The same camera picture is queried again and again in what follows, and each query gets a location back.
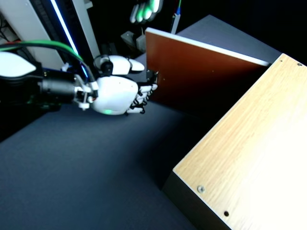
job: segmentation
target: light wood panel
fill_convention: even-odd
[[[281,55],[173,172],[233,230],[307,229],[307,67]]]
[[[220,119],[269,63],[148,28],[147,68],[158,71],[151,100],[206,120]]]

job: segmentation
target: blue light strip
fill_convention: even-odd
[[[55,10],[55,12],[56,12],[58,18],[59,18],[59,21],[60,21],[60,23],[61,23],[61,25],[62,25],[62,27],[63,27],[63,30],[64,30],[64,32],[65,32],[67,38],[68,38],[68,41],[69,41],[69,43],[70,43],[70,45],[71,45],[73,51],[74,51],[76,54],[79,54],[79,53],[78,53],[78,50],[77,50],[77,48],[76,48],[76,46],[75,46],[75,44],[74,44],[74,42],[73,42],[73,40],[72,40],[71,34],[69,33],[68,28],[67,28],[67,26],[66,26],[66,24],[65,24],[65,22],[64,22],[64,19],[63,19],[63,17],[62,17],[62,14],[61,14],[61,12],[59,11],[59,8],[58,8],[58,5],[57,5],[56,1],[55,1],[55,0],[50,0],[50,1],[51,1],[51,3],[52,3],[52,6],[53,6],[53,8],[54,8],[54,10]],[[88,75],[87,75],[87,72],[86,72],[84,66],[82,66],[82,70],[83,70],[83,72],[84,72],[86,78],[88,78]]]

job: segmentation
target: white robotic hand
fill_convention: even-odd
[[[143,64],[122,56],[105,56],[100,59],[100,69],[104,77],[97,80],[99,96],[91,104],[95,111],[106,115],[145,113],[144,106],[157,84],[124,77],[144,71]]]

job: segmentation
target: red-brown board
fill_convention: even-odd
[[[269,63],[152,28],[146,30],[147,68],[158,71],[151,100],[217,121]]]

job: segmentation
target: screw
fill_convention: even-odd
[[[199,193],[203,193],[203,192],[205,191],[204,186],[198,185],[198,186],[197,186],[197,191],[198,191]]]

